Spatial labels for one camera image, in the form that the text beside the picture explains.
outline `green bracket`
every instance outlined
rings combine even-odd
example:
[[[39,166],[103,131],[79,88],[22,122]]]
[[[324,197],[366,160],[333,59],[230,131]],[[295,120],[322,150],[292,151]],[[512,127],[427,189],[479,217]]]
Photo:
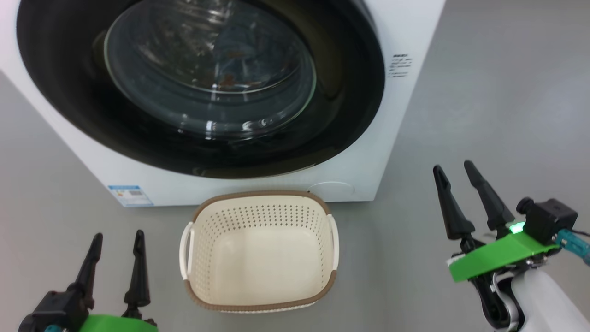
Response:
[[[543,246],[525,232],[509,234],[466,254],[448,269],[453,280],[461,282],[557,248],[557,245]]]
[[[158,332],[158,328],[133,318],[90,315],[80,332]]]

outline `beige plastic basket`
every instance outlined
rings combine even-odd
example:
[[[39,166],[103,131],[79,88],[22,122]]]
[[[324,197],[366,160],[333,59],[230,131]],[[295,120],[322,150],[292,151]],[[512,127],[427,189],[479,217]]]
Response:
[[[234,313],[314,304],[332,287],[338,259],[336,222],[326,203],[304,191],[212,198],[186,225],[179,251],[191,298]]]

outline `white washing machine body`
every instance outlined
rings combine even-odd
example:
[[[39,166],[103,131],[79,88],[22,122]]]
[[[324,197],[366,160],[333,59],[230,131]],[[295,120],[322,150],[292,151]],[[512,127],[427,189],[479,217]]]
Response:
[[[86,135],[44,97],[27,72],[17,41],[21,0],[0,4],[0,70],[124,206],[194,205],[220,194],[309,190],[324,201],[370,201],[384,174],[444,0],[365,0],[385,66],[381,105],[366,131],[327,161],[287,174],[208,178],[168,171],[120,154]]]

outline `green light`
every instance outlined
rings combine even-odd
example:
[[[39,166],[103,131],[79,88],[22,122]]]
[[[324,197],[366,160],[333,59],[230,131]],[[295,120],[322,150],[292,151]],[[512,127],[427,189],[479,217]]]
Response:
[[[512,232],[512,234],[516,234],[516,233],[520,233],[522,232],[522,228],[525,226],[525,222],[521,222],[521,223],[516,223],[512,226],[510,226],[510,231]]]

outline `black cable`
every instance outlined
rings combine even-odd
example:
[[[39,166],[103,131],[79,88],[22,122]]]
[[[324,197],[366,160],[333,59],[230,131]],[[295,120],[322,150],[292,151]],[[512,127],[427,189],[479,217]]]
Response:
[[[576,233],[576,234],[580,234],[580,235],[584,235],[587,237],[590,237],[590,233],[586,233],[586,232],[582,232],[581,230],[571,230],[572,233]]]

